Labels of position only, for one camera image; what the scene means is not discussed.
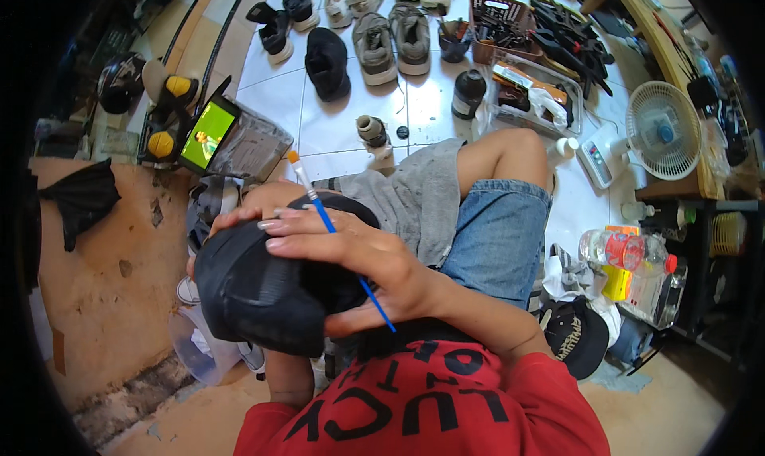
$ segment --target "white desk fan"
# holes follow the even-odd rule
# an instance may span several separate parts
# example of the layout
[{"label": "white desk fan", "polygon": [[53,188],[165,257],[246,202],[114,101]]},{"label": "white desk fan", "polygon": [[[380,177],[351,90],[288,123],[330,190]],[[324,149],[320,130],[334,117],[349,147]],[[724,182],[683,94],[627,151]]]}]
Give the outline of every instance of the white desk fan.
[{"label": "white desk fan", "polygon": [[701,145],[702,126],[691,99],[672,84],[649,81],[630,96],[626,138],[603,126],[577,154],[595,186],[605,189],[629,164],[627,151],[654,176],[677,181],[696,168]]}]

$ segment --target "fan grille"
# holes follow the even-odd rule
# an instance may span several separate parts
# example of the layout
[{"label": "fan grille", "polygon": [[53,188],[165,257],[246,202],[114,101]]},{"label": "fan grille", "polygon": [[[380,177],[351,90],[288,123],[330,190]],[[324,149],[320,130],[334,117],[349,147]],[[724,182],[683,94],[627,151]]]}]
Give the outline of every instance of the fan grille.
[{"label": "fan grille", "polygon": [[[671,127],[671,142],[659,138],[659,124]],[[626,136],[635,157],[651,174],[667,181],[688,176],[701,157],[701,135],[691,100],[672,84],[649,81],[630,96]]]}]

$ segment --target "phone screen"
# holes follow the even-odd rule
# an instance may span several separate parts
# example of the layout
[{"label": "phone screen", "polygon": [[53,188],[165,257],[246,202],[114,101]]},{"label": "phone screen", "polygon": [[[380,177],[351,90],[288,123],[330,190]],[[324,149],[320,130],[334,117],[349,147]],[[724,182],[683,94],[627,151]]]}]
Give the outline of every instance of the phone screen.
[{"label": "phone screen", "polygon": [[213,158],[220,140],[226,135],[234,118],[214,102],[208,102],[199,120],[196,121],[196,126],[186,139],[186,145],[180,155],[193,164],[207,169],[207,164]]}]

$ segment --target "denim shorts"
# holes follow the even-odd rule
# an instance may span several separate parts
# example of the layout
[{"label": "denim shorts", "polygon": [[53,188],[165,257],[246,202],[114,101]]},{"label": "denim shorts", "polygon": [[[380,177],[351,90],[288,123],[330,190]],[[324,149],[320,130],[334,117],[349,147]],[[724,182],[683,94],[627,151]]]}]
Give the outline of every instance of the denim shorts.
[{"label": "denim shorts", "polygon": [[477,181],[460,205],[457,234],[440,271],[527,310],[551,203],[533,183]]}]

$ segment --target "red t-shirt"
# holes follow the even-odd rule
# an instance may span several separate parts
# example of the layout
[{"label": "red t-shirt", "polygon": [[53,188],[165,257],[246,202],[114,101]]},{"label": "red t-shirt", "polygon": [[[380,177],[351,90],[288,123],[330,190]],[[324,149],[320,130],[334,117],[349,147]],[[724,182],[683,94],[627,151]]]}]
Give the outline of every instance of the red t-shirt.
[{"label": "red t-shirt", "polygon": [[418,341],[358,362],[302,411],[261,403],[235,456],[271,454],[609,454],[566,366],[523,356],[501,381],[480,344]]}]

